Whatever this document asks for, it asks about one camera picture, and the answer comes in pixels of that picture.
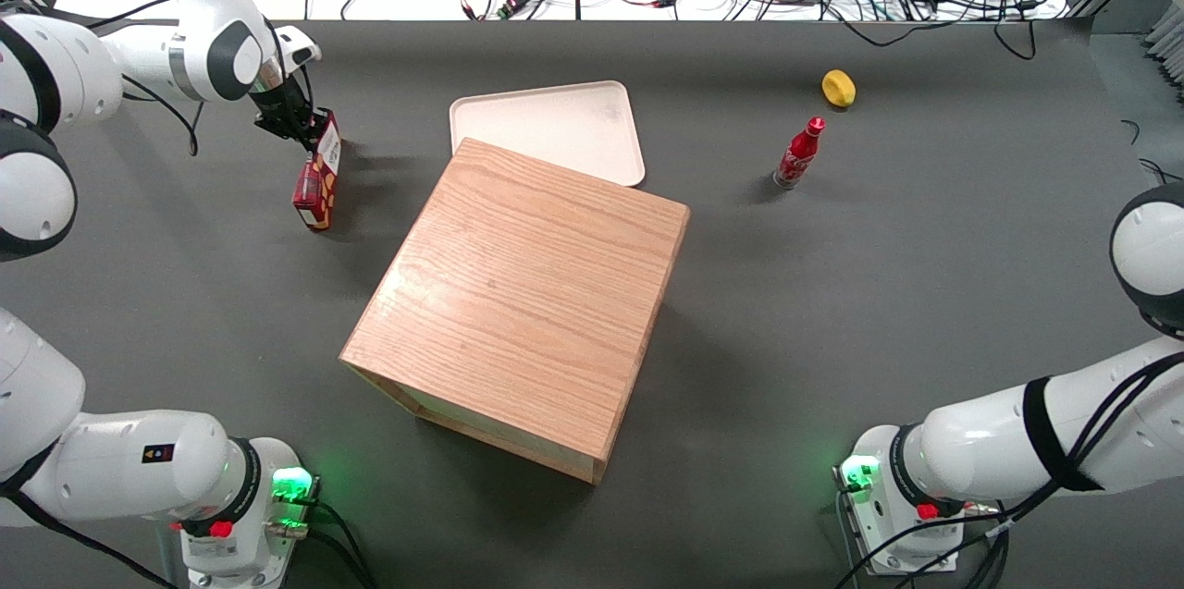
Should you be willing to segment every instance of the yellow lemon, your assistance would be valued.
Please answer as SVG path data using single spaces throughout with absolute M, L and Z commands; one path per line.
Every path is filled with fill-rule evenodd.
M 855 82 L 843 71 L 828 71 L 822 78 L 822 92 L 826 101 L 838 108 L 847 108 L 855 103 Z

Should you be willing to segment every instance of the wood grain surface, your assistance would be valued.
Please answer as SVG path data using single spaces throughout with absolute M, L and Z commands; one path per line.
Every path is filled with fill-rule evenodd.
M 603 470 L 689 215 L 678 203 L 465 140 L 341 360 Z M 451 427 L 476 427 L 458 422 Z

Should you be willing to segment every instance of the black strap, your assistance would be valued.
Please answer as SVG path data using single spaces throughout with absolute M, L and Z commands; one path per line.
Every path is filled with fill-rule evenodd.
M 21 495 L 20 488 L 25 487 L 28 479 L 37 475 L 37 472 L 41 470 L 41 465 L 45 463 L 45 460 L 50 459 L 50 454 L 53 453 L 57 444 L 58 440 L 54 438 L 53 443 L 50 443 L 46 449 L 25 460 L 25 463 L 20 465 L 17 473 L 8 476 L 8 480 L 0 482 L 0 499 L 8 499 L 19 507 L 20 504 L 17 501 L 17 495 Z
M 243 459 L 246 462 L 246 475 L 243 478 L 243 485 L 238 488 L 238 494 L 234 499 L 226 505 L 225 508 L 218 511 L 217 513 L 207 517 L 206 519 L 185 519 L 181 520 L 181 527 L 189 536 L 198 538 L 205 538 L 210 536 L 210 525 L 215 521 L 229 521 L 231 524 L 237 523 L 246 514 L 247 508 L 255 501 L 255 495 L 259 491 L 259 478 L 262 475 L 262 467 L 259 466 L 259 454 L 251 446 L 251 442 L 245 438 L 231 437 L 242 450 Z
M 1053 429 L 1048 406 L 1044 405 L 1044 386 L 1050 378 L 1037 378 L 1024 386 L 1024 430 L 1028 433 L 1028 441 L 1054 484 L 1070 492 L 1102 489 L 1101 485 L 1077 470 L 1061 448 L 1061 440 Z
M 45 132 L 52 132 L 62 116 L 62 95 L 53 71 L 25 37 L 5 24 L 0 18 L 0 43 L 8 46 L 17 62 L 25 68 L 30 83 L 33 83 L 33 96 L 37 97 L 37 126 Z

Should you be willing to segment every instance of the plastic tray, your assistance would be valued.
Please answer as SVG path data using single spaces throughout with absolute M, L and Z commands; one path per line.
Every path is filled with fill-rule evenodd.
M 452 152 L 472 137 L 618 185 L 645 178 L 629 92 L 616 81 L 468 96 L 449 119 Z

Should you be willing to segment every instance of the white robotic arm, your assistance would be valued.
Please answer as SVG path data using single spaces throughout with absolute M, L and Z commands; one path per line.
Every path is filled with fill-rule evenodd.
M 304 531 L 292 499 L 315 492 L 296 453 L 230 438 L 206 414 L 84 414 L 84 388 L 70 360 L 0 309 L 0 526 L 166 520 L 191 582 L 279 587 Z
M 1125 492 L 1184 475 L 1184 183 L 1150 190 L 1119 215 L 1111 258 L 1124 290 L 1165 337 L 1082 370 L 931 411 L 915 425 L 880 425 L 836 467 L 874 574 L 957 568 L 961 518 L 976 502 Z M 1114 418 L 1076 466 L 1069 455 L 1120 384 L 1148 365 L 1166 371 Z M 1106 415 L 1117 411 L 1112 403 Z M 920 523 L 945 521 L 893 540 Z
M 251 0 L 176 1 L 176 25 L 122 24 L 102 37 L 57 18 L 0 13 L 0 261 L 67 235 L 76 190 L 50 133 L 110 116 L 124 95 L 250 95 L 256 124 L 315 149 L 327 113 L 308 103 L 291 73 L 321 49 L 296 27 L 274 31 Z

